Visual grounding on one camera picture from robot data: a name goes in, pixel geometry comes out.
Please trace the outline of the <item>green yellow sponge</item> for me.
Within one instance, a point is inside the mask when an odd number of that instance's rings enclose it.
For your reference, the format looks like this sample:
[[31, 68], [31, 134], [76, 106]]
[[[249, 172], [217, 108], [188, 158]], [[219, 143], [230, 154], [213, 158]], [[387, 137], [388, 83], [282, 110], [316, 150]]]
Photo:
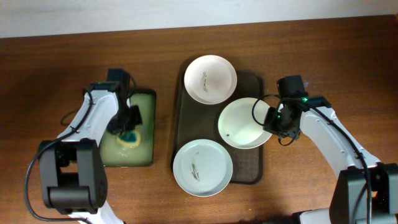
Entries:
[[141, 143], [141, 134], [137, 130], [126, 131], [117, 137], [117, 142], [125, 147], [137, 147]]

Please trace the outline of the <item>cream white plate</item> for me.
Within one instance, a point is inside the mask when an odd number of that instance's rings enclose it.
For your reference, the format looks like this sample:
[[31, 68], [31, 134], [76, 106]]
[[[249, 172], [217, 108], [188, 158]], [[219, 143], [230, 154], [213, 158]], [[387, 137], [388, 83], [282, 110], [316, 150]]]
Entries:
[[218, 118], [218, 132], [224, 142], [238, 149], [252, 149], [272, 136], [252, 117], [256, 98], [240, 98], [229, 103]]

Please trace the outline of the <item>light grey plate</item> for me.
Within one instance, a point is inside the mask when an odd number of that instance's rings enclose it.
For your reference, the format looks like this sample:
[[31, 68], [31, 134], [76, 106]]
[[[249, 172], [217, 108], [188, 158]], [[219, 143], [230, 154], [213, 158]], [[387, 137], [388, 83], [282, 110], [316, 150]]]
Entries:
[[178, 150], [172, 171], [176, 182], [186, 193], [196, 197], [211, 197], [230, 183], [233, 162], [221, 144], [197, 139]]

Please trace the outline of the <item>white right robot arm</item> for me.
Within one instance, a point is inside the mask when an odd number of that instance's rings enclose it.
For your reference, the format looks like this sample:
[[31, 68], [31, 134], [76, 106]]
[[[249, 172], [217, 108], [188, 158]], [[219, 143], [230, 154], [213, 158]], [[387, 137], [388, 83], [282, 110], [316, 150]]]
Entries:
[[282, 98], [262, 127], [280, 139], [306, 135], [338, 178], [330, 206], [295, 213], [294, 223], [397, 223], [397, 164], [365, 150], [324, 97]]

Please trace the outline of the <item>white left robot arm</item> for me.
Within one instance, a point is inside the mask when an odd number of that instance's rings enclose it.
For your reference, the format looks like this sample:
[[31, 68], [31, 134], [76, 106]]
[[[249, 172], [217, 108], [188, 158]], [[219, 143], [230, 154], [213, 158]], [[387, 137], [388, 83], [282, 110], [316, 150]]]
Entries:
[[69, 126], [38, 150], [42, 198], [63, 221], [121, 223], [106, 201], [108, 181], [100, 155], [105, 132], [119, 134], [141, 124], [129, 103], [129, 83], [94, 83]]

